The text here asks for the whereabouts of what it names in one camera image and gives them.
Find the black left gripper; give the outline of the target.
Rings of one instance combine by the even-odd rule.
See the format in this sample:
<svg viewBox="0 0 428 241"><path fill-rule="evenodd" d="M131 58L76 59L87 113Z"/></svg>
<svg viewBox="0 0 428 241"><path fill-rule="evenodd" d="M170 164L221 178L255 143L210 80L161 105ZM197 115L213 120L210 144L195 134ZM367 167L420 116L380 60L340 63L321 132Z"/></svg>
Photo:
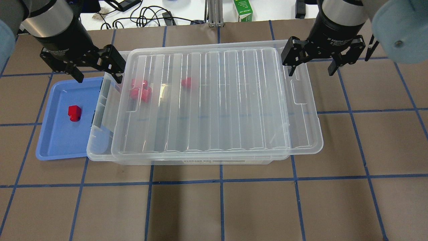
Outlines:
<svg viewBox="0 0 428 241"><path fill-rule="evenodd" d="M43 46L41 59L53 72L65 73L82 83L84 74L78 68L91 67L110 74L116 83L122 84L125 59L111 44L102 49L96 47L77 18L72 18L58 34L35 38Z"/></svg>

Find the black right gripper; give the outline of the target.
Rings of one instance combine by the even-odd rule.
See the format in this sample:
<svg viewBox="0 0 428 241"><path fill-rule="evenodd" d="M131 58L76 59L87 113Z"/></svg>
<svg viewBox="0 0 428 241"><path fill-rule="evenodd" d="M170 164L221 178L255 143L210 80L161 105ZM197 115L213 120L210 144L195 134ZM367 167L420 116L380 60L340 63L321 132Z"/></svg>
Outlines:
<svg viewBox="0 0 428 241"><path fill-rule="evenodd" d="M361 23L343 25L319 13L306 40L291 36L285 44L281 60L288 76L292 77L297 66L312 59L333 58L328 67L329 76L339 67L355 64L365 48L364 38L359 35L361 28Z"/></svg>

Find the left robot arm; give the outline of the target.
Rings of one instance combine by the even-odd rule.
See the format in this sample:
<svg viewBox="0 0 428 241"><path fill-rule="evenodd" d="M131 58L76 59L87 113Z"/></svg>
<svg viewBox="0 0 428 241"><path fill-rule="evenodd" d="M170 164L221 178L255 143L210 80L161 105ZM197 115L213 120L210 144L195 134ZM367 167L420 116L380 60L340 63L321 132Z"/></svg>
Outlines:
<svg viewBox="0 0 428 241"><path fill-rule="evenodd" d="M79 67L106 72L120 84L125 59L113 45L98 48L79 20L81 12L100 9L97 0L2 0L1 67L15 49L20 26L43 46L40 57L55 73L65 73L81 83Z"/></svg>

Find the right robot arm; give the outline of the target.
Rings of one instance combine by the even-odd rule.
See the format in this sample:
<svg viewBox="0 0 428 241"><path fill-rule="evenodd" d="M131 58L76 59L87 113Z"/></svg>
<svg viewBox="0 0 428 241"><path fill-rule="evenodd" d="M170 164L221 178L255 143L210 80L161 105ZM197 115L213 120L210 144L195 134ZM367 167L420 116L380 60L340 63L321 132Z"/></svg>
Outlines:
<svg viewBox="0 0 428 241"><path fill-rule="evenodd" d="M378 46L396 63L427 60L426 0L298 0L296 5L297 10L316 5L318 14L308 37L291 36L281 53L289 76L314 59L332 59L332 76L340 67L355 64L364 49L368 61Z"/></svg>

